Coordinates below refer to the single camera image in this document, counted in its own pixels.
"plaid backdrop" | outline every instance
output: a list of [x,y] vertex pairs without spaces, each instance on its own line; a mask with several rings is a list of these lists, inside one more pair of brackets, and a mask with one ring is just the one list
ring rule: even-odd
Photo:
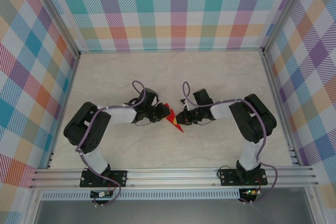
[[270,61],[305,165],[336,223],[336,0],[299,0]]
[[285,2],[54,0],[78,47],[90,51],[259,48]]
[[55,136],[75,57],[40,0],[0,0],[0,223],[17,223]]

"red triangular block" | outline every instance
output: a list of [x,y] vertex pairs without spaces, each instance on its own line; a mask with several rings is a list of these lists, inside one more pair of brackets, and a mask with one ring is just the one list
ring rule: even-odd
[[170,121],[172,124],[174,124],[174,126],[176,128],[178,128],[180,131],[184,132],[183,129],[181,128],[181,126],[179,126],[178,124],[176,124],[176,119],[175,119],[175,113],[174,111],[169,107],[168,103],[165,104],[165,106],[167,106],[170,110],[170,115],[166,117],[166,119],[168,121]]

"white marble floor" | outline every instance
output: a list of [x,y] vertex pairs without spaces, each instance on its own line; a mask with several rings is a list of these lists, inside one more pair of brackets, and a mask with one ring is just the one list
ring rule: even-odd
[[[185,80],[192,92],[205,88],[214,101],[257,94],[278,121],[260,158],[277,166],[291,165],[258,52],[132,52],[82,55],[52,168],[83,168],[75,147],[62,134],[65,125],[86,101],[120,105],[137,97],[132,80],[159,93],[175,114],[182,111]],[[245,140],[233,117],[182,128],[184,133],[167,120],[147,126],[111,125],[100,148],[114,168],[235,166]]]

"red object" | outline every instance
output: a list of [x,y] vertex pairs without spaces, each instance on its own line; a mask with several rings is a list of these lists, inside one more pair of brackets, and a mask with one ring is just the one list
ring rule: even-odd
[[169,108],[169,110],[170,110],[170,115],[167,116],[166,119],[168,121],[170,121],[180,131],[184,132],[180,125],[174,123],[174,120],[175,120],[175,113],[174,113],[174,111],[169,107],[168,103],[166,103],[165,106],[167,106]]

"aluminum rail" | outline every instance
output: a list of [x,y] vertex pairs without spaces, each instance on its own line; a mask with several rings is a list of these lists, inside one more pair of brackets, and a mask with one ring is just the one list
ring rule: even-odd
[[[263,167],[270,187],[275,179],[273,169]],[[125,169],[127,185],[123,190],[133,189],[209,189],[248,188],[251,186],[221,186],[216,175],[217,168],[156,168]],[[276,187],[314,187],[318,180],[310,166],[279,166]],[[33,177],[32,190],[83,190],[79,187],[82,169],[39,169]]]

